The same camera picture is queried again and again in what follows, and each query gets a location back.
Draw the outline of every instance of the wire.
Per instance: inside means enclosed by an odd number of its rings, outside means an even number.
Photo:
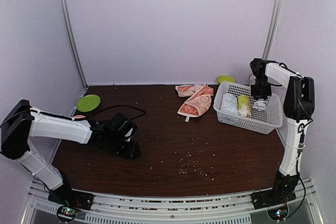
[[[300,105],[300,107],[302,108],[302,110],[304,111],[304,113],[306,114],[306,117],[308,118],[308,120],[309,120],[309,122],[308,123],[306,123],[304,126],[303,126],[303,128],[305,128],[308,124],[310,124],[310,123],[312,123],[314,120],[313,120],[313,118],[311,118],[311,116],[307,113],[307,111],[303,108],[303,106],[302,106],[302,103],[301,103],[301,101],[300,101],[300,99],[298,99],[298,102],[299,102],[299,105]]]
[[[71,219],[64,221],[58,216],[59,214],[62,214],[62,209],[63,208],[69,208],[73,211],[76,211],[76,214],[74,216],[72,216]],[[64,223],[72,222],[74,219],[76,219],[77,215],[78,215],[78,209],[72,209],[71,207],[68,207],[68,206],[60,206],[59,208],[57,208],[57,211],[56,211],[57,219],[61,222],[64,222]]]
[[[274,87],[282,87],[281,84],[273,84],[273,83],[268,83],[268,84],[270,84],[271,86],[274,86]]]
[[[305,200],[305,198],[306,198],[306,193],[307,193],[307,192],[306,192],[306,187],[305,187],[305,185],[304,185],[304,183],[303,183],[303,181],[302,181],[302,179],[301,179],[301,176],[300,176],[300,174],[299,174],[298,166],[299,166],[299,160],[296,160],[296,173],[299,175],[299,180],[300,180],[300,182],[301,182],[301,184],[302,184],[302,186],[303,186],[304,194],[303,194],[303,198],[302,198],[302,201],[300,202],[299,206],[294,210],[294,212],[291,213],[290,216],[288,216],[288,217],[285,218],[286,220],[289,219],[290,217],[292,217],[292,216],[299,210],[299,208],[302,206],[302,204],[303,204],[303,202],[304,202],[304,200]]]
[[[146,110],[143,110],[143,109],[141,109],[141,108],[137,108],[137,107],[134,107],[134,106],[131,106],[131,105],[126,105],[126,104],[118,104],[118,105],[113,105],[113,106],[106,107],[106,108],[104,108],[104,109],[102,109],[102,110],[100,110],[100,111],[98,111],[98,112],[96,112],[96,113],[94,113],[94,114],[92,114],[92,115],[90,115],[90,116],[88,116],[88,117],[75,119],[75,121],[87,120],[87,119],[89,119],[89,118],[91,118],[91,117],[93,117],[93,116],[95,116],[95,115],[98,115],[98,114],[100,114],[100,113],[102,113],[102,112],[104,112],[104,111],[106,111],[106,110],[111,110],[111,109],[120,108],[120,107],[131,108],[131,109],[134,109],[134,110],[137,110],[137,111],[142,112],[142,114],[137,115],[137,116],[131,118],[131,120],[140,118],[140,117],[142,117],[142,116],[144,116],[144,115],[147,114],[147,111],[146,111]]]
[[[59,220],[59,221],[61,221],[61,222],[64,222],[64,220],[62,220],[59,216],[58,216],[58,214],[60,214],[61,213],[61,210],[63,209],[63,208],[70,208],[71,210],[73,210],[73,211],[76,211],[76,212],[79,212],[80,210],[79,210],[79,200],[77,199],[77,206],[76,206],[76,208],[72,208],[71,206],[68,206],[68,205],[64,205],[64,203],[63,202],[61,202],[61,200],[53,193],[53,191],[41,180],[41,182],[44,184],[44,191],[46,191],[46,192],[48,192],[48,193],[50,193],[50,195],[52,195],[55,199],[56,199],[56,201],[57,201],[57,203],[59,203],[59,204],[61,204],[61,206],[57,209],[57,211],[56,211],[56,217],[57,217],[57,219]],[[71,219],[69,219],[69,220],[67,220],[66,222],[71,222],[71,221],[73,221],[74,219],[76,219],[76,217],[77,217],[77,214],[75,215],[75,216],[73,216]]]
[[[23,111],[20,111],[20,112],[18,112],[18,113],[16,113],[16,114],[12,115],[11,117],[5,119],[5,120],[0,124],[0,128],[1,128],[2,126],[4,126],[4,124],[7,123],[10,119],[13,119],[14,117],[16,117],[16,116],[18,116],[18,115],[20,115],[20,114],[22,114],[22,113],[26,113],[26,112],[30,112],[30,111],[37,112],[37,111],[35,111],[35,110],[23,110]]]
[[[50,195],[53,196],[53,198],[57,201],[57,203],[63,205],[64,203],[59,199],[59,197],[57,197],[53,191],[41,180],[41,182],[44,184],[44,191],[50,193]]]

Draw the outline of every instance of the brown tabletop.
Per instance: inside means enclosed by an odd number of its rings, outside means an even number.
[[[95,147],[62,141],[53,165],[66,173],[73,188],[132,196],[198,196],[271,187],[284,148],[276,131],[268,135],[219,123],[211,107],[200,118],[176,112],[186,98],[174,86],[99,86],[87,94],[101,97],[102,109],[129,104],[147,111],[134,120],[138,159],[120,158]],[[114,109],[94,117],[107,120]]]

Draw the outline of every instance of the white wall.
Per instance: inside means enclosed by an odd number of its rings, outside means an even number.
[[[89,84],[246,83],[274,0],[68,0]]]
[[[69,114],[82,88],[62,20],[59,0],[0,0],[0,121],[20,99]],[[35,140],[50,159],[56,141]],[[0,220],[17,223],[32,177],[0,156]]]
[[[335,223],[336,0],[284,0],[272,58],[315,80],[316,110],[301,167],[313,180],[327,223]],[[285,128],[280,131],[286,136]]]

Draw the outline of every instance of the plastic basket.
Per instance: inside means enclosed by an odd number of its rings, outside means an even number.
[[[274,128],[282,126],[282,107],[280,98],[276,94],[272,94],[268,98],[267,109],[258,111],[251,110],[251,118],[244,118],[239,115],[234,115],[220,110],[222,97],[225,93],[231,93],[235,97],[245,94],[248,95],[251,102],[251,107],[255,103],[255,99],[251,96],[251,89],[249,86],[224,81],[218,87],[215,100],[214,109],[217,112],[217,119],[221,123],[234,125],[245,128],[251,131],[256,131],[263,134],[269,134]]]

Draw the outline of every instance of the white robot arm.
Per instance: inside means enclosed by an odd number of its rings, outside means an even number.
[[[139,144],[131,137],[137,126],[122,113],[111,120],[96,122],[70,118],[31,107],[21,100],[5,118],[2,127],[1,154],[21,163],[50,190],[49,200],[69,207],[90,209],[93,195],[71,189],[66,175],[46,162],[29,140],[44,136],[91,144],[123,157],[140,156]]]
[[[255,85],[251,86],[251,94],[256,100],[266,100],[271,96],[268,78],[287,89],[283,103],[288,125],[285,154],[272,190],[252,194],[254,206],[258,209],[282,204],[296,197],[294,189],[300,179],[301,153],[314,112],[314,81],[311,77],[303,77],[289,70],[285,64],[275,61],[254,59],[250,67],[256,77]]]

